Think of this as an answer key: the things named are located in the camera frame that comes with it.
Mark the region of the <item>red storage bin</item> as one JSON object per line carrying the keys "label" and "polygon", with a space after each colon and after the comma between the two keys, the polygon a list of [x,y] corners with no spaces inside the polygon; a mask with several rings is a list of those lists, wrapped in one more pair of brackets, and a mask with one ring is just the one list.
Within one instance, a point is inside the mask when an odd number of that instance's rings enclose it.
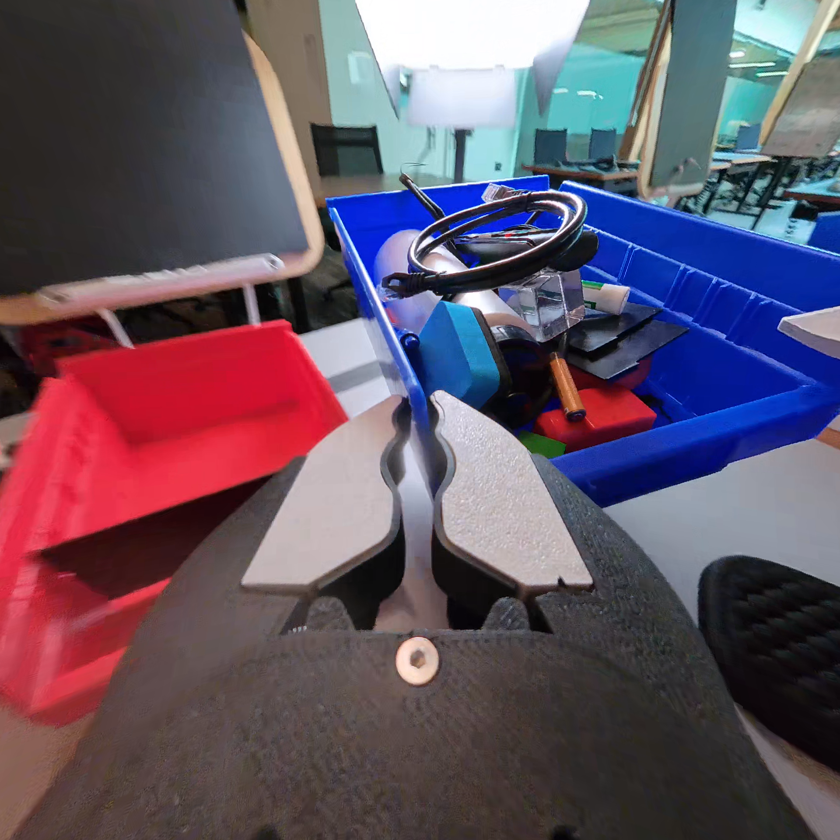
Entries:
{"label": "red storage bin", "polygon": [[2,700],[90,714],[179,566],[346,420],[284,321],[62,360],[2,480]]}

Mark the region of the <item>black screen wooden frame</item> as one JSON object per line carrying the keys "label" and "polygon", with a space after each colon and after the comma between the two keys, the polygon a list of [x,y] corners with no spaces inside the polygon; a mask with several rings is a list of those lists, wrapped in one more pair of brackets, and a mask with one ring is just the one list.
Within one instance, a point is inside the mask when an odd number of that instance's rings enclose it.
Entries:
{"label": "black screen wooden frame", "polygon": [[272,254],[320,261],[284,94],[233,2],[2,2],[6,327],[35,293]]}
{"label": "black screen wooden frame", "polygon": [[706,184],[728,77],[735,1],[666,2],[643,120],[637,192],[645,201],[693,196]]}

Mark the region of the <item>white tube green label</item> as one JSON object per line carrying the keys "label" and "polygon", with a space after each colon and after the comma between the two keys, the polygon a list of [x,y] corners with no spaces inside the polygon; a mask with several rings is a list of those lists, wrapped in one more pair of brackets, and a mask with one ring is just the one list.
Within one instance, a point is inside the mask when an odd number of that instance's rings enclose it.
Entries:
{"label": "white tube green label", "polygon": [[581,282],[584,305],[587,309],[620,316],[627,306],[631,288],[613,283],[591,280]]}

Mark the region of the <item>maroon rounded object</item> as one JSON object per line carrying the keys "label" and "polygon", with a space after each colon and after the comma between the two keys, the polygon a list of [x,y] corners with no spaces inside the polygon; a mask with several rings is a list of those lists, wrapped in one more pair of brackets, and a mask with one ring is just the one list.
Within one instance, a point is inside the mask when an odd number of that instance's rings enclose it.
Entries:
{"label": "maroon rounded object", "polygon": [[627,390],[634,390],[646,382],[651,370],[653,356],[641,360],[632,370],[625,372],[617,378],[607,381],[603,380],[591,373],[573,369],[574,381],[580,389],[593,389],[603,386],[616,386],[626,388]]}

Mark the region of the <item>blue storage bin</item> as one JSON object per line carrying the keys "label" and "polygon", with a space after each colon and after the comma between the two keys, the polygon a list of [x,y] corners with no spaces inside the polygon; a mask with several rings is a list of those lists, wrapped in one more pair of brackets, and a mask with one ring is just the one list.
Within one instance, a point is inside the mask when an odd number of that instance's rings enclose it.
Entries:
{"label": "blue storage bin", "polygon": [[687,328],[642,382],[654,428],[554,462],[597,505],[813,438],[838,415],[838,361],[778,330],[838,305],[838,256],[579,183],[600,239],[585,278],[629,286]]}

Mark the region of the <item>flipchart board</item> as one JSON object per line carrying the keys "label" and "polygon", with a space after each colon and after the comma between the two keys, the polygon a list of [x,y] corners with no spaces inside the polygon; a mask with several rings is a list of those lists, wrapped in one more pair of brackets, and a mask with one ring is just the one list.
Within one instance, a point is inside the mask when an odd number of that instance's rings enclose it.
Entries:
{"label": "flipchart board", "polygon": [[761,153],[821,159],[839,138],[839,55],[817,56],[797,79]]}

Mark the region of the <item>clear acrylic cube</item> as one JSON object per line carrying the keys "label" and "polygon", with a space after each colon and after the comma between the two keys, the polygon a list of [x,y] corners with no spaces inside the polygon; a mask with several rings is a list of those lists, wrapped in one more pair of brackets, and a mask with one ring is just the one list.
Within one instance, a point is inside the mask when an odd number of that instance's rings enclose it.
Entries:
{"label": "clear acrylic cube", "polygon": [[499,287],[497,293],[542,343],[559,338],[585,319],[579,269],[542,269],[518,284]]}

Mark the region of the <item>black remote control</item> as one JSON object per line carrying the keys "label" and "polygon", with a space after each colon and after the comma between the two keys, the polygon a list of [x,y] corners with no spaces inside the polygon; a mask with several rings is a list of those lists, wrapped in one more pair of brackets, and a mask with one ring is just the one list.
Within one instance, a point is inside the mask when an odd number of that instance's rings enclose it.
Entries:
{"label": "black remote control", "polygon": [[[467,234],[455,240],[455,247],[464,262],[473,259],[479,265],[491,265],[527,253],[537,245],[547,242],[555,229],[532,225],[516,226],[490,234]],[[572,245],[566,246],[559,255],[552,257],[550,268],[559,271],[573,271],[593,260],[600,247],[598,235],[584,229]]]}

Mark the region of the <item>red block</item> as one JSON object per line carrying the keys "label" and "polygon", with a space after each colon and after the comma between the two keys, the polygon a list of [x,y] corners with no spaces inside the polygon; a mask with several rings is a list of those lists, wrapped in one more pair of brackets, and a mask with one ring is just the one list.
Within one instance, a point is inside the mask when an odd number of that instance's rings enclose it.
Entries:
{"label": "red block", "polygon": [[647,432],[655,425],[655,411],[620,385],[580,389],[579,396],[585,409],[582,420],[569,421],[560,407],[541,413],[533,432],[573,453]]}

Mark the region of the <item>copper battery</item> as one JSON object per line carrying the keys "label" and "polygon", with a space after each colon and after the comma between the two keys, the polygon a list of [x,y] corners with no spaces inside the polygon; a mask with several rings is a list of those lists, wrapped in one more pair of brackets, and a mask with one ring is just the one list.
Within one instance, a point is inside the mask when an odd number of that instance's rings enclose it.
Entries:
{"label": "copper battery", "polygon": [[563,354],[554,351],[549,357],[549,370],[555,390],[560,399],[565,419],[569,423],[579,423],[585,419],[586,410],[583,405],[579,390],[574,383],[571,373]]}

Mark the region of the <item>teal foam block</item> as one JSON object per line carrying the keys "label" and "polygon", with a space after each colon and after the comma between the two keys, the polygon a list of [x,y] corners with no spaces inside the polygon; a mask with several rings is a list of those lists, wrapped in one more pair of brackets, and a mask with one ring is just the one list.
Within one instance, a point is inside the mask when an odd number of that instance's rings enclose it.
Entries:
{"label": "teal foam block", "polygon": [[484,315],[441,301],[419,333],[416,373],[426,397],[444,391],[480,412],[511,390],[511,375]]}

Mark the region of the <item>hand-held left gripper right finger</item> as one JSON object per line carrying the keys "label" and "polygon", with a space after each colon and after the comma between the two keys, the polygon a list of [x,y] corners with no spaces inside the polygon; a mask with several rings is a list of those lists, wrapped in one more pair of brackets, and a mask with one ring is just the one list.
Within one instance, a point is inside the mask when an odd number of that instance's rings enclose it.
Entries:
{"label": "hand-held left gripper right finger", "polygon": [[592,574],[525,445],[445,391],[429,402],[444,457],[434,495],[444,551],[519,597],[590,590]]}

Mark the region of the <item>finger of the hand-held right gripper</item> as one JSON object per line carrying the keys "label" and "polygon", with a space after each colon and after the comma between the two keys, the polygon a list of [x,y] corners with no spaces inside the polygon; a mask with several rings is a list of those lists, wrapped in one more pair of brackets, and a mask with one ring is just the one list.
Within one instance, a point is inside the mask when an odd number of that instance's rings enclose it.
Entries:
{"label": "finger of the hand-held right gripper", "polygon": [[782,318],[778,331],[830,358],[839,359],[839,307]]}

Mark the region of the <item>white cylindrical bottle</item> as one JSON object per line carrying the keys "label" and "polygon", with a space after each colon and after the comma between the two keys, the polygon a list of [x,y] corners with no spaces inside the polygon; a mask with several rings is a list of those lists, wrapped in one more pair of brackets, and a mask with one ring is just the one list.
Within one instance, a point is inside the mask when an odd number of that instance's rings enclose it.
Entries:
{"label": "white cylindrical bottle", "polygon": [[[382,281],[394,273],[407,272],[407,252],[418,234],[419,231],[415,229],[395,233],[384,242],[374,260],[375,288],[388,318],[397,328],[415,334],[420,333],[442,298],[431,291],[400,298],[384,289]],[[461,293],[455,296],[454,302],[479,310],[490,327],[514,326],[523,329],[531,338],[536,337],[533,328],[494,290]]]}

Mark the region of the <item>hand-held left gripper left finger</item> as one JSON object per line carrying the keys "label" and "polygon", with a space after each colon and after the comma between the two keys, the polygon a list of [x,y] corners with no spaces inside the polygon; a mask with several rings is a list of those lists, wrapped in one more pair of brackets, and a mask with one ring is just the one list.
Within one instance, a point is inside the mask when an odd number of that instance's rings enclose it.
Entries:
{"label": "hand-held left gripper left finger", "polygon": [[405,400],[391,395],[304,459],[241,585],[282,595],[391,595],[403,581]]}

